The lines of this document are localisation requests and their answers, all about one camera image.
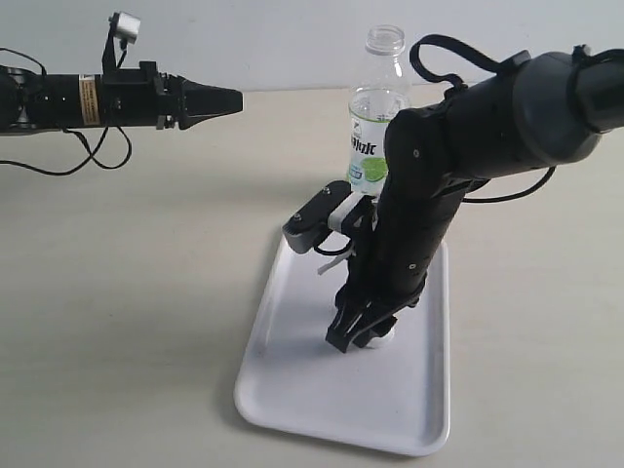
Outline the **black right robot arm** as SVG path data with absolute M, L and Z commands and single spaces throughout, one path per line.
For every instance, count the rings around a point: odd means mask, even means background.
M 401 110 L 384 137 L 388 175 L 374 224 L 354 242 L 326 339 L 340 351 L 389 333 L 414 306 L 468 192 L 502 176 L 588 157 L 623 124 L 623 53 L 519 53 L 474 86 Z

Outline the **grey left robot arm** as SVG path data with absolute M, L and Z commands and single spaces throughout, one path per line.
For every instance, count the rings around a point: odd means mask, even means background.
M 243 94 L 162 73 L 154 61 L 102 74 L 1 67 L 1 134 L 106 127 L 177 127 L 243 110 Z

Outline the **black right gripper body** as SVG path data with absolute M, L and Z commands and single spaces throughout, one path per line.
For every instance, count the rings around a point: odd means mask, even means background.
M 385 317 L 419 298 L 428 266 L 466 194 L 466 184 L 416 194 L 384 186 L 372 233 L 356 244 L 335 298 L 347 315 Z

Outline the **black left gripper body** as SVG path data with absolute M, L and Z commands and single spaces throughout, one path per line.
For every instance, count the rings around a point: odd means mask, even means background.
M 28 83 L 28 120 L 37 129 L 171 128 L 184 120 L 182 79 L 154 61 L 105 74 L 50 74 Z

